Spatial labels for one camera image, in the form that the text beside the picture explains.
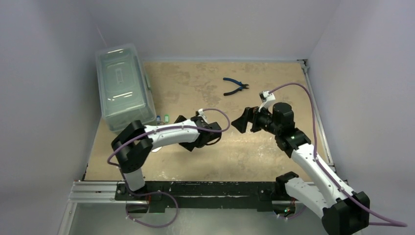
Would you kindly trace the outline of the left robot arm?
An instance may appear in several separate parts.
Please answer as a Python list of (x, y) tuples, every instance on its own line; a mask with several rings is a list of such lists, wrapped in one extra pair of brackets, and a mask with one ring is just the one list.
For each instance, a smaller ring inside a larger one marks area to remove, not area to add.
[(142, 167), (150, 152), (156, 148), (179, 144), (188, 151), (211, 145), (221, 139), (224, 130), (217, 122), (208, 123), (203, 110), (186, 119), (179, 116), (173, 124), (143, 125), (140, 120), (131, 122), (112, 141), (111, 147), (118, 167), (127, 184), (127, 194), (140, 200), (146, 194)]

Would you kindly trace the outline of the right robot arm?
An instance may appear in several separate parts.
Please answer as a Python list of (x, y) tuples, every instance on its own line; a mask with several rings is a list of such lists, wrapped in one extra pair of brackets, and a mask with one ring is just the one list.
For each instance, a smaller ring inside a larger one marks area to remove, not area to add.
[(356, 193), (319, 155), (313, 154), (314, 145), (305, 133), (295, 127), (291, 105), (276, 103), (272, 112), (247, 107), (231, 125), (240, 133), (245, 133), (248, 123), (252, 124), (253, 133), (264, 130), (273, 134), (277, 146), (314, 182), (311, 187), (293, 172), (283, 174), (276, 178), (275, 193), (278, 198), (287, 199), (290, 196), (300, 200), (321, 219), (329, 235), (352, 235), (369, 225), (369, 213), (360, 207), (370, 207), (369, 197), (363, 191)]

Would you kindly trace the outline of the metal keyring plate with keys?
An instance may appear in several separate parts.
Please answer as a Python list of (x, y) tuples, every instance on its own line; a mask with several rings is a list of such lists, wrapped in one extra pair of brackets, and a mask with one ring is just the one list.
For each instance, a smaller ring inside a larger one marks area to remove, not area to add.
[(168, 124), (170, 122), (170, 116), (168, 114), (160, 116), (157, 115), (156, 116), (156, 123), (157, 125), (165, 125)]

